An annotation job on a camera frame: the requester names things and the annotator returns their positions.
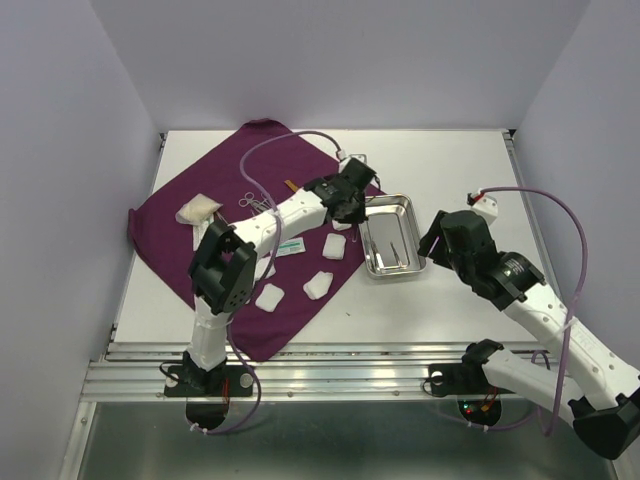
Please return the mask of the curved tip tweezers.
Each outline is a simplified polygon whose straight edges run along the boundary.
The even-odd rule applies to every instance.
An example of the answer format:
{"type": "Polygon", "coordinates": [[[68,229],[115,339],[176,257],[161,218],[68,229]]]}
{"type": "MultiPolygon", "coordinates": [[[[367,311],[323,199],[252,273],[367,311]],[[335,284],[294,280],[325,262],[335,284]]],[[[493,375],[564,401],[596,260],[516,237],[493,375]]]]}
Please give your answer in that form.
{"type": "Polygon", "coordinates": [[[400,255],[398,253],[398,250],[396,249],[396,247],[395,247],[393,242],[390,242],[390,248],[391,248],[391,251],[393,253],[394,259],[396,261],[396,267],[397,268],[404,268],[405,264],[402,262],[402,259],[401,259],[400,255]]]}

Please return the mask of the scalpel with orange cover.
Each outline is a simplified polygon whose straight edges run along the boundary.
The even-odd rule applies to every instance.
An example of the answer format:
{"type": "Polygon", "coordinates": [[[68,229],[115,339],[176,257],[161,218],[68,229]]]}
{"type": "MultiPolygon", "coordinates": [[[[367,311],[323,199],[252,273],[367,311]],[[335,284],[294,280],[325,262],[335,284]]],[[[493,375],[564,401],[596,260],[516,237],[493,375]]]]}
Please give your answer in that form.
{"type": "Polygon", "coordinates": [[[293,192],[296,192],[299,190],[299,187],[291,180],[286,180],[285,185],[293,192]]]}

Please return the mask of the curved white handle tweezers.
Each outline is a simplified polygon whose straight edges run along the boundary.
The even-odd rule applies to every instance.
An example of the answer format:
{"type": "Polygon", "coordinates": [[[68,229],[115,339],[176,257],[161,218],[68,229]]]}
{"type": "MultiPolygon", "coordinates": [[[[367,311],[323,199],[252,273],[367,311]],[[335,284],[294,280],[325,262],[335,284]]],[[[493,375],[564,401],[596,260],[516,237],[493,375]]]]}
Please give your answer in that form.
{"type": "Polygon", "coordinates": [[[371,261],[373,264],[373,268],[376,270],[382,270],[385,268],[385,264],[382,258],[382,255],[377,248],[377,245],[374,240],[370,241],[371,246],[371,261]]]}

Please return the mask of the suture packet white green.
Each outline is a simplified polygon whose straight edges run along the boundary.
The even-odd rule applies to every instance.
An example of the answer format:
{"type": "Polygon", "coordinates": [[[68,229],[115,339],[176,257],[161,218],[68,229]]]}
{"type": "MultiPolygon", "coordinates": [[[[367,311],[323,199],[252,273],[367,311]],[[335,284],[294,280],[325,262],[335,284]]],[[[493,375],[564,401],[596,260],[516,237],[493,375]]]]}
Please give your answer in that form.
{"type": "Polygon", "coordinates": [[[277,257],[284,257],[296,254],[302,254],[306,252],[306,246],[303,237],[296,237],[289,239],[279,245],[277,250],[277,257]]]}

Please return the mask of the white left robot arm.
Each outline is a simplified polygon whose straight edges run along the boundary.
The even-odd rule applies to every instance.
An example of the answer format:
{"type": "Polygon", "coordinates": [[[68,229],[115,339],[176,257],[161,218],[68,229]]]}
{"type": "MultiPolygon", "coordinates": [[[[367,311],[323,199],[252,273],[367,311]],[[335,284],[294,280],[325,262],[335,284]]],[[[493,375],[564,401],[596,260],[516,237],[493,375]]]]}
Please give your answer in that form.
{"type": "Polygon", "coordinates": [[[227,325],[250,298],[258,260],[272,256],[282,242],[332,220],[364,222],[365,191],[376,178],[373,169],[350,158],[339,173],[308,182],[274,208],[233,224],[216,221],[207,228],[188,270],[196,320],[187,348],[192,363],[187,379],[199,393],[213,393],[222,384],[227,325]]]}

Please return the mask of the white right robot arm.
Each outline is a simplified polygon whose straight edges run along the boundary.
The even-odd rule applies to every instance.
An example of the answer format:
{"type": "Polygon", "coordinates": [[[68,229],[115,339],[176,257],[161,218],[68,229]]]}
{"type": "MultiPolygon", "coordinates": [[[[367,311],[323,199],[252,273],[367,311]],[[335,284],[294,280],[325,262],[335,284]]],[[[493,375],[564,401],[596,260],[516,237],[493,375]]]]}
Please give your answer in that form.
{"type": "Polygon", "coordinates": [[[486,220],[471,210],[439,212],[418,253],[454,271],[463,284],[533,335],[567,374],[536,367],[503,344],[470,344],[460,361],[431,373],[437,397],[507,390],[557,412],[594,453],[615,460],[639,437],[639,371],[568,315],[525,256],[497,249],[486,220]]]}

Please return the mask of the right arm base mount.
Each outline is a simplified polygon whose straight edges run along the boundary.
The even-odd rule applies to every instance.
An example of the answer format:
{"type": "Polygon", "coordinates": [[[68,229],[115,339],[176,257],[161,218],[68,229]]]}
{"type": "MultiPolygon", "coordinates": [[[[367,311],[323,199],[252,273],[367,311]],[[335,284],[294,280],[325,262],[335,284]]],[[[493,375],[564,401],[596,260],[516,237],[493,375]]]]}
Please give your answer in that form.
{"type": "Polygon", "coordinates": [[[499,425],[500,395],[507,390],[491,384],[483,370],[491,356],[504,352],[504,346],[493,340],[471,343],[458,362],[429,366],[427,377],[421,381],[421,390],[432,398],[457,398],[458,415],[445,414],[447,419],[484,432],[513,430],[518,423],[499,425]]]}

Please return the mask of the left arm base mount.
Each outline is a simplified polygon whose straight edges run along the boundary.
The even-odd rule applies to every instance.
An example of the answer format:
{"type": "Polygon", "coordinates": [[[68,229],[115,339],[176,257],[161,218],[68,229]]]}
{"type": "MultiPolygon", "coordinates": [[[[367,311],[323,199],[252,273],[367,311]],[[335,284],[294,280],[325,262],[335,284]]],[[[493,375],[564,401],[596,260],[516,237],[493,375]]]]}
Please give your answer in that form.
{"type": "Polygon", "coordinates": [[[180,360],[161,362],[166,398],[185,399],[185,418],[192,431],[203,435],[223,435],[240,429],[255,413],[261,399],[255,373],[246,365],[228,365],[226,360],[207,371],[195,364],[188,352],[180,360]],[[252,398],[257,401],[240,420],[229,419],[231,401],[252,398]]]}

